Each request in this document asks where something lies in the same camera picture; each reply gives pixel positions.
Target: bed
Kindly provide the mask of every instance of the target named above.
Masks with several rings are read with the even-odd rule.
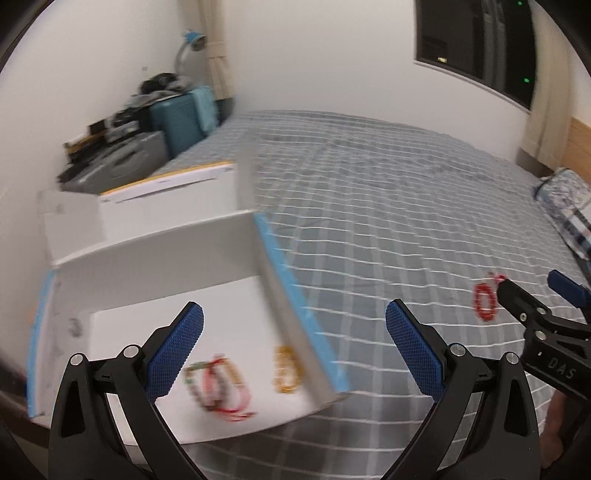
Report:
[[[556,268],[585,283],[518,166],[446,135],[332,113],[238,115],[158,172],[236,158],[256,148],[258,202],[301,283],[353,394],[276,429],[185,446],[209,478],[380,478],[432,400],[389,338],[384,310],[402,298],[423,323],[474,354],[521,352],[504,310],[485,322],[477,284],[506,275],[553,312],[581,320],[545,286]],[[528,376],[538,420],[552,389]],[[478,399],[447,461],[459,453]]]

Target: curtain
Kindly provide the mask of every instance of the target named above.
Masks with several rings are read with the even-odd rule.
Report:
[[[234,97],[234,84],[226,56],[222,0],[196,0],[202,27],[207,37],[207,74],[216,100]]]
[[[521,148],[555,170],[566,150],[572,114],[569,41],[535,2],[531,2],[531,13],[537,68],[531,114]]]

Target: white wall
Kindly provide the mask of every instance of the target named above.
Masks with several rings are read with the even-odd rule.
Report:
[[[416,125],[515,159],[528,114],[414,63],[414,0],[225,0],[237,110],[310,109]]]
[[[573,117],[591,125],[591,76],[574,48],[570,47],[573,76]]]
[[[183,28],[176,0],[56,0],[0,73],[0,354],[21,369],[48,269],[37,193],[63,142],[171,71]]]

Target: plaid pillowcase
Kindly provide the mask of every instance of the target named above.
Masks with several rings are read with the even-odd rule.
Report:
[[[557,170],[535,188],[534,198],[565,243],[591,259],[591,189],[568,168]]]

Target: cardboard box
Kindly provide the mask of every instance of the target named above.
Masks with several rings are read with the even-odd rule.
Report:
[[[180,443],[271,428],[346,396],[346,375],[264,215],[238,210],[139,232],[98,244],[86,239],[89,247],[72,252],[71,244],[69,254],[53,245],[59,259],[43,289],[31,339],[28,402],[34,422],[50,425],[72,355],[83,352],[95,360],[116,356],[132,343],[142,345],[189,300],[202,306],[205,321],[185,368],[216,355],[231,360],[251,396],[243,413],[252,415],[232,421],[201,408],[191,389],[203,388],[203,371],[193,373],[192,385],[182,372],[169,395],[156,401]],[[281,373],[275,356],[282,346],[293,350],[304,371],[293,393],[278,393],[275,384]],[[235,406],[241,392],[226,383],[225,401]],[[124,442],[136,445],[117,398],[109,401]]]
[[[255,207],[249,155],[151,177],[102,195],[48,190],[39,198],[53,264],[198,220]]]

